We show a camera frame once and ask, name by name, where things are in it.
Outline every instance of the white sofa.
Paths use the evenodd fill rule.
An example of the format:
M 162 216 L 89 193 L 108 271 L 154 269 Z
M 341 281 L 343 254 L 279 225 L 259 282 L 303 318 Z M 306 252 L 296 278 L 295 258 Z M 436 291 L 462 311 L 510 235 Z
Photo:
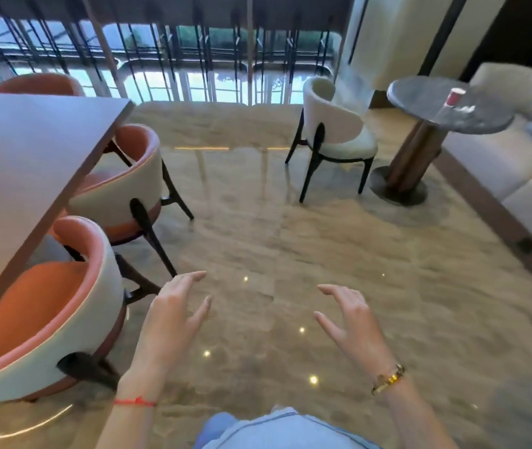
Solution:
M 450 133 L 443 146 L 532 234 L 532 68 L 484 63 L 471 85 L 516 111 L 493 135 Z

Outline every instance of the light blue jeans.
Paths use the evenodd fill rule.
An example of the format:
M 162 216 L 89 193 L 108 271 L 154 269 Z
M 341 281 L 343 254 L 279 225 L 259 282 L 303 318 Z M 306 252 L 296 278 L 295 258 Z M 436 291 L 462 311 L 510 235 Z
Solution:
M 302 443 L 301 445 L 313 447 L 310 444 L 313 439 L 318 447 L 380 449 L 378 445 L 365 438 L 331 426 L 313 416 L 300 415 L 293 408 L 285 408 L 252 421 L 239 421 L 229 413 L 215 414 L 205 423 L 195 441 L 194 449 L 202 449 L 210 442 L 214 442 L 210 444 L 210 449 L 237 447 L 241 435 L 243 440 L 248 440 L 249 445 L 255 446 L 255 441 L 249 440 L 257 439 L 263 441 L 265 447 L 272 449 L 276 449 L 276 439 L 284 440 L 285 445 L 297 440 Z

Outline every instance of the round metal base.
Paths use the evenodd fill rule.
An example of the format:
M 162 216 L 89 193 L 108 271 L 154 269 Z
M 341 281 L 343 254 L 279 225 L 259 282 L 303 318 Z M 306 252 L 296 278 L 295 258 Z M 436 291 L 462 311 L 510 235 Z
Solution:
M 401 206 L 415 206 L 423 203 L 428 196 L 426 184 L 420 181 L 417 186 L 409 192 L 395 192 L 386 187 L 386 177 L 389 175 L 390 167 L 378 167 L 370 173 L 368 181 L 370 188 L 382 200 Z

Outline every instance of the gray marble tabletop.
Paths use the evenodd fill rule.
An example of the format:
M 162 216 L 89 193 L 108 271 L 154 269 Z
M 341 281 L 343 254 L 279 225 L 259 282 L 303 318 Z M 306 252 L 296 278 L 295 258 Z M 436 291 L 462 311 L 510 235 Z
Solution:
M 444 105 L 452 88 L 466 91 L 455 108 L 473 105 L 472 113 L 459 112 Z M 444 77 L 412 76 L 396 80 L 389 86 L 387 97 L 393 105 L 415 118 L 464 134 L 500 132 L 515 116 L 509 107 L 467 83 Z

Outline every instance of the round side table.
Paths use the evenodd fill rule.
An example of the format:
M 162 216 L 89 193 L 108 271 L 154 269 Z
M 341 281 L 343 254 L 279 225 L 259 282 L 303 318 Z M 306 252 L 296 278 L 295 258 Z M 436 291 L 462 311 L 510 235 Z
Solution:
M 445 105 L 453 88 L 466 91 L 456 107 Z M 370 188 L 383 200 L 414 206 L 426 200 L 421 180 L 440 154 L 449 132 L 493 134 L 506 129 L 515 116 L 502 103 L 471 88 L 467 83 L 444 77 L 413 76 L 394 81 L 387 91 L 389 101 L 418 119 L 389 166 L 370 174 Z M 475 106 L 471 113 L 459 108 Z

